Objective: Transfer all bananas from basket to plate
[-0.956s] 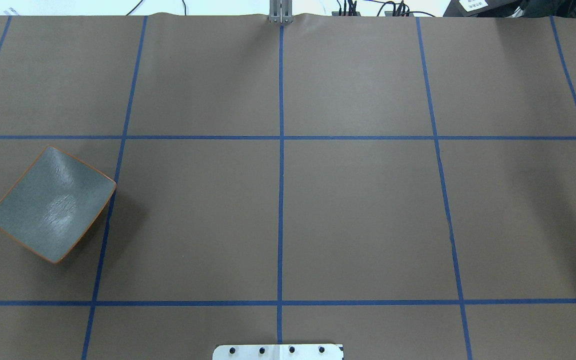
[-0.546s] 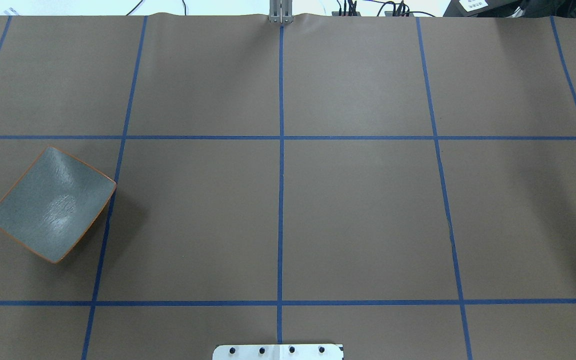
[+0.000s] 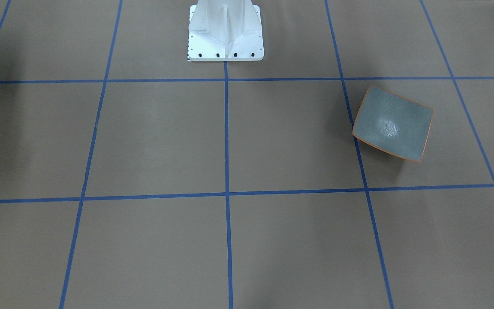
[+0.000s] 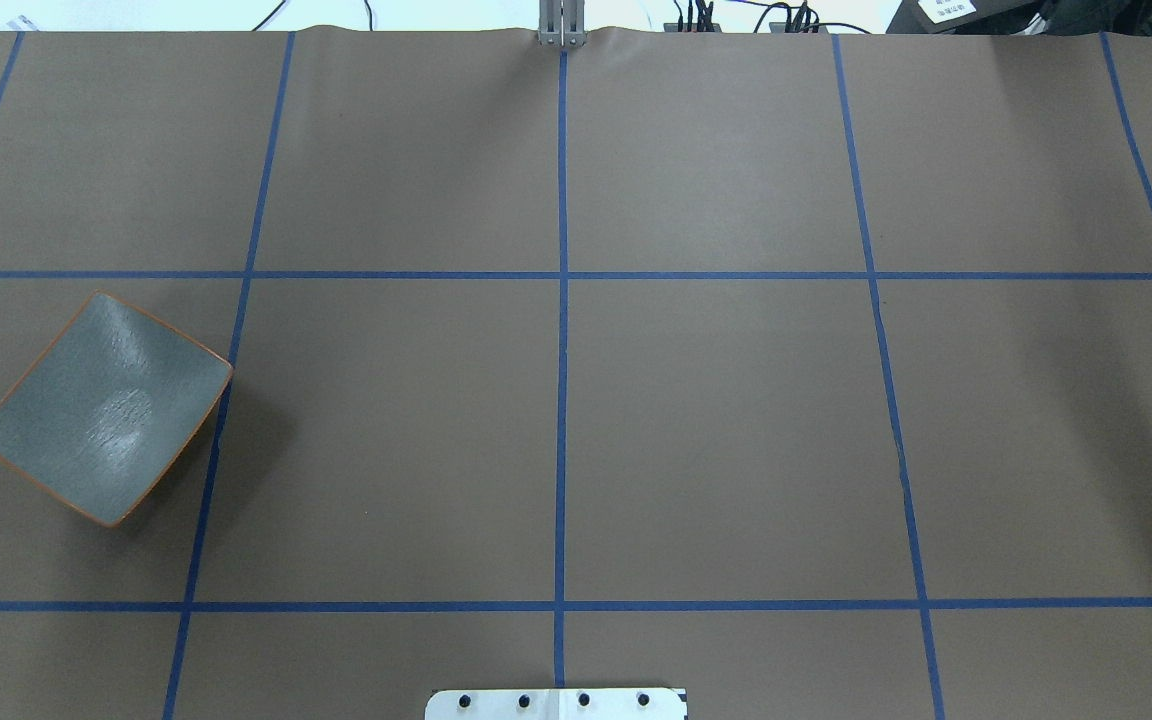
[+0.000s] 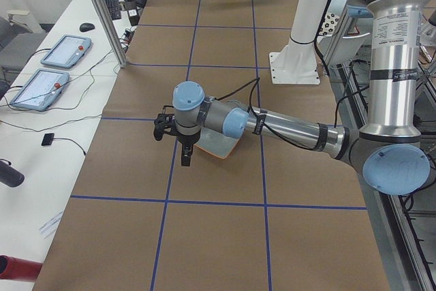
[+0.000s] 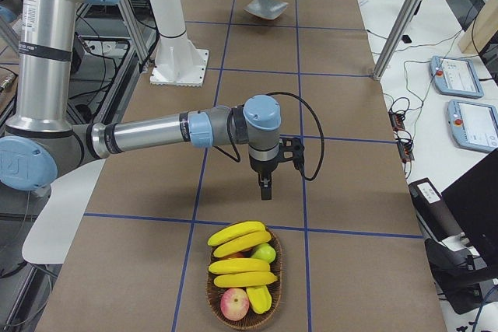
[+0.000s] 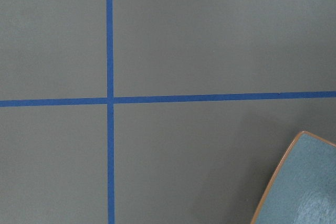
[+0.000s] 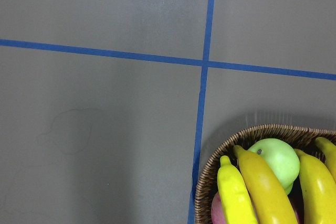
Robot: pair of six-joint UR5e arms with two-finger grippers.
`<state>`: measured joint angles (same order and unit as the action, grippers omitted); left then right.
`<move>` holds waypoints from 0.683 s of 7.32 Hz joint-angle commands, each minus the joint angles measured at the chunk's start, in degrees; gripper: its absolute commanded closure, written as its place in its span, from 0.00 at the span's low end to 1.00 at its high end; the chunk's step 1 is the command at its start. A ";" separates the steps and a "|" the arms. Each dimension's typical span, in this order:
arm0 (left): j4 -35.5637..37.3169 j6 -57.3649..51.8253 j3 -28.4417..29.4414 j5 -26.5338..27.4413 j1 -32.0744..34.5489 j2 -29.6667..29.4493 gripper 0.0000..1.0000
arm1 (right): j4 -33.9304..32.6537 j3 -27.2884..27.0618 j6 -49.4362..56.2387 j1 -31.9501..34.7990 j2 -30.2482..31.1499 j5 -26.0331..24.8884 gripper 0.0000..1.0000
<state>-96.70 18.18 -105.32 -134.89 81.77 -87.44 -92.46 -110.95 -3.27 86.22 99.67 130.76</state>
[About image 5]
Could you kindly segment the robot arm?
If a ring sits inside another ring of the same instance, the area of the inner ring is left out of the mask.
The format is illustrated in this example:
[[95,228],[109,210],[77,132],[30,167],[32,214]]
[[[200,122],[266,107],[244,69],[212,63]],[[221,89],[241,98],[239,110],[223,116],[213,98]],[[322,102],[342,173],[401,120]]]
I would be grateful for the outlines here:
[[194,81],[174,88],[167,118],[190,164],[202,129],[238,139],[245,131],[275,136],[295,147],[349,164],[374,189],[409,194],[428,180],[431,165],[414,127],[422,10],[430,0],[347,0],[350,16],[373,20],[367,122],[358,130],[311,123],[226,97],[207,96]]

